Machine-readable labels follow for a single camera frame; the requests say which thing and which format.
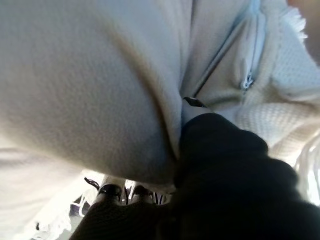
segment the zipper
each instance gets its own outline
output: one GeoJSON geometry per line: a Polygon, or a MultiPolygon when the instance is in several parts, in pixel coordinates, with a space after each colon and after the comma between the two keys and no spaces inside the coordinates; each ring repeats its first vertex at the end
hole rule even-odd
{"type": "Polygon", "coordinates": [[[248,89],[255,83],[266,38],[266,17],[260,11],[260,5],[259,0],[253,0],[250,6],[250,11],[253,16],[250,22],[250,32],[248,32],[249,38],[246,42],[249,48],[243,60],[244,63],[242,63],[242,72],[244,74],[240,84],[243,95],[245,95],[248,89]]]}

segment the person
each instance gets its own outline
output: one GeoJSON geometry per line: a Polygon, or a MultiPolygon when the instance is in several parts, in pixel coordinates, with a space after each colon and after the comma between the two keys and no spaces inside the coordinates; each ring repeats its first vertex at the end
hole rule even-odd
{"type": "Polygon", "coordinates": [[[286,0],[0,1],[0,239],[70,229],[87,170],[171,187],[181,96],[294,166],[320,133],[304,25],[286,0]]]}
{"type": "Polygon", "coordinates": [[[121,207],[100,191],[71,240],[320,239],[319,208],[301,198],[297,174],[268,156],[265,141],[195,98],[183,101],[182,121],[171,202],[121,207]]]}

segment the zipper pull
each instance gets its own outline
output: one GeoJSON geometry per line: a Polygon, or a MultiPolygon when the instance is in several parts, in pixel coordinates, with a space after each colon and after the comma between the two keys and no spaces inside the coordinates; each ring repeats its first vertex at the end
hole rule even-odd
{"type": "Polygon", "coordinates": [[[252,72],[248,73],[248,76],[242,83],[242,89],[246,92],[254,83],[254,79],[252,78],[252,72]]]}

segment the black fabric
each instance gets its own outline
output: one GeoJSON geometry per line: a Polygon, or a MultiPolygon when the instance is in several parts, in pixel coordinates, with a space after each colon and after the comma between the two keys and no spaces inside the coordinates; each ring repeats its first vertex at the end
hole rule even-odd
{"type": "Polygon", "coordinates": [[[93,205],[71,239],[320,239],[320,211],[267,144],[218,114],[182,129],[177,187],[167,206],[93,205]]]}

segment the white fleece jacket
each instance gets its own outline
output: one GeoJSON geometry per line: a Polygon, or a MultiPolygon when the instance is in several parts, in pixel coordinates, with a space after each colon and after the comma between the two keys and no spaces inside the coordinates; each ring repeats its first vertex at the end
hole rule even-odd
{"type": "MultiPolygon", "coordinates": [[[[34,202],[40,210],[63,189],[46,172],[171,183],[181,96],[233,114],[272,156],[294,164],[320,126],[320,74],[290,9],[284,0],[2,1],[0,142],[25,153],[21,187],[30,196],[38,172],[52,182],[43,198],[17,196],[12,215],[34,202]],[[30,153],[59,162],[34,164],[30,153]]],[[[15,198],[10,176],[20,174],[7,158],[2,209],[15,198]]],[[[0,212],[0,239],[41,221],[27,212],[15,224],[0,212]]]]}

